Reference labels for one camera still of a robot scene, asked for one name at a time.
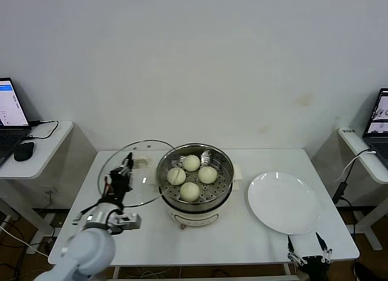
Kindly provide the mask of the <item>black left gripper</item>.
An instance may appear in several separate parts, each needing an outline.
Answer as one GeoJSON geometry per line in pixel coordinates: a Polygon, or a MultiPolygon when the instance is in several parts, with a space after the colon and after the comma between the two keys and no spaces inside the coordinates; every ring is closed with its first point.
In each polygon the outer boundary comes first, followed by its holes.
{"type": "Polygon", "coordinates": [[[133,168],[133,153],[130,152],[122,161],[123,167],[117,167],[109,172],[110,190],[104,195],[104,202],[117,207],[123,207],[123,199],[126,193],[132,190],[131,170],[133,168]]]}

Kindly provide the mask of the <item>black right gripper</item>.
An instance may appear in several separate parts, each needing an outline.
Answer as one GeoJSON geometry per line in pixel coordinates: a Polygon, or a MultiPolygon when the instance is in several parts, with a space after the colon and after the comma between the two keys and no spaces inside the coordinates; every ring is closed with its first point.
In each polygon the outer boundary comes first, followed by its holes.
{"type": "Polygon", "coordinates": [[[330,259],[332,256],[332,248],[329,248],[325,240],[316,232],[318,243],[322,249],[322,256],[301,257],[295,251],[290,236],[287,236],[287,257],[291,262],[299,264],[298,268],[301,272],[309,276],[310,281],[329,281],[327,272],[330,268],[330,259]]]}

